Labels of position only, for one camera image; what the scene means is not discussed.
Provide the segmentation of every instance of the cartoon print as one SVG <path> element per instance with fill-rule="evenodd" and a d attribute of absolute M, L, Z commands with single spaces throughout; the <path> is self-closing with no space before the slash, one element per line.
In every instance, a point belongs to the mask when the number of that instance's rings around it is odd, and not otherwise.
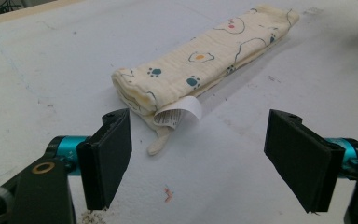
<path fill-rule="evenodd" d="M 289 13 L 291 13 L 292 12 L 292 9 L 290 9 L 287 13 L 286 13 L 286 19 L 287 19 L 287 21 L 289 22 L 289 30 L 290 30 L 290 28 L 292 28 L 292 23 L 290 22 L 290 20 L 289 20 Z"/>
<path fill-rule="evenodd" d="M 191 87 L 194 87 L 194 90 L 200 86 L 200 79 L 195 76 L 191 76 L 186 82 Z"/>
<path fill-rule="evenodd" d="M 122 76 L 135 77 L 135 75 L 133 74 L 132 69 L 120 68 L 120 69 L 118 69 L 118 71 L 120 72 L 120 74 L 121 74 Z"/>
<path fill-rule="evenodd" d="M 238 35 L 245 31 L 245 22 L 241 18 L 234 18 L 228 20 L 215 28 L 214 30 L 223 30 L 232 35 Z"/>
<path fill-rule="evenodd" d="M 130 98 L 129 96 L 127 96 L 124 92 L 119 92 L 120 95 L 122 96 L 122 99 L 124 99 L 124 102 L 135 112 L 139 112 L 141 113 L 141 106 L 139 105 L 139 103 L 136 101 L 135 98 Z"/>
<path fill-rule="evenodd" d="M 257 8 L 251 8 L 246 14 L 255 14 L 256 12 L 258 12 Z"/>
<path fill-rule="evenodd" d="M 205 63 L 210 60 L 214 60 L 214 56 L 211 53 L 194 52 L 188 58 L 188 61 L 192 63 Z"/>
<path fill-rule="evenodd" d="M 161 75 L 161 69 L 149 68 L 149 71 L 147 72 L 147 74 L 150 75 L 151 77 L 158 77 L 159 75 Z"/>
<path fill-rule="evenodd" d="M 248 44 L 249 42 L 262 42 L 261 44 L 263 44 L 264 46 L 267 46 L 267 43 L 264 39 L 262 38 L 253 38 L 253 39 L 250 39 L 248 41 L 245 41 L 243 43 L 240 44 L 240 48 L 238 50 L 238 53 L 235 55 L 235 60 L 234 60 L 234 63 L 237 62 L 237 60 L 241 57 L 241 52 L 242 52 L 242 46 L 245 45 L 245 44 Z"/>
<path fill-rule="evenodd" d="M 148 91 L 148 92 L 147 92 L 147 94 L 152 95 L 152 96 L 153 96 L 153 98 L 155 99 L 155 102 L 157 101 L 156 95 L 155 95 L 152 91 Z"/>

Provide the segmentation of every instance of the cream towel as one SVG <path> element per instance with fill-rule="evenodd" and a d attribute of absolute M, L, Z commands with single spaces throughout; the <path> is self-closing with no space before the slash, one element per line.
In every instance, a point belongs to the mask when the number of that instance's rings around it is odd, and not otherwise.
<path fill-rule="evenodd" d="M 157 131 L 158 140 L 148 148 L 149 154 L 159 152 L 172 132 L 153 124 L 156 111 L 209 90 L 276 44 L 298 18 L 293 10 L 258 6 L 155 61 L 117 70 L 112 80 L 120 98 Z"/>

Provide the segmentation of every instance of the white tag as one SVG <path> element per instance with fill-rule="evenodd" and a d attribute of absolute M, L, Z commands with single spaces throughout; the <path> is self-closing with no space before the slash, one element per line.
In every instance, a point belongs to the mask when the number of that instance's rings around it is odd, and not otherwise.
<path fill-rule="evenodd" d="M 184 115 L 184 110 L 196 116 L 198 120 L 202 117 L 200 101 L 194 96 L 185 96 L 157 111 L 153 123 L 157 126 L 169 126 L 175 129 Z"/>

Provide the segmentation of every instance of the paw print pattern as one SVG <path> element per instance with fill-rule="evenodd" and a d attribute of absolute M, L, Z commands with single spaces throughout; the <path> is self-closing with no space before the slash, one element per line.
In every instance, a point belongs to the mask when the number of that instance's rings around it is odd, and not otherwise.
<path fill-rule="evenodd" d="M 233 73 L 235 70 L 237 70 L 234 65 L 231 65 L 230 67 L 227 68 L 226 74 L 231 74 Z"/>
<path fill-rule="evenodd" d="M 271 39 L 269 40 L 269 42 L 272 44 L 272 42 L 274 42 L 275 38 L 276 38 L 276 35 L 271 34 Z"/>
<path fill-rule="evenodd" d="M 241 18 L 234 18 L 228 20 L 226 23 L 221 24 L 215 28 L 214 30 L 223 30 L 232 35 L 238 35 L 245 31 L 245 22 Z"/>
<path fill-rule="evenodd" d="M 148 75 L 151 77 L 158 77 L 161 75 L 161 69 L 159 68 L 149 68 L 149 71 L 147 72 Z"/>
<path fill-rule="evenodd" d="M 188 85 L 193 87 L 194 90 L 200 86 L 200 79 L 195 76 L 191 76 L 190 78 L 187 79 L 186 82 Z"/>

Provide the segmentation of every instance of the folded cloth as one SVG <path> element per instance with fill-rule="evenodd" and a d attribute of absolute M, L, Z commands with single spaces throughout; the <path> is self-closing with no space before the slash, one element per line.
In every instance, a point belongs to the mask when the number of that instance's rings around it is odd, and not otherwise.
<path fill-rule="evenodd" d="M 275 45 L 298 18 L 293 10 L 258 6 L 155 61 L 118 69 L 112 80 L 119 97 L 157 131 L 158 140 L 148 148 L 149 154 L 159 152 L 172 132 L 153 123 L 156 111 L 181 97 L 197 97 L 209 90 Z"/>

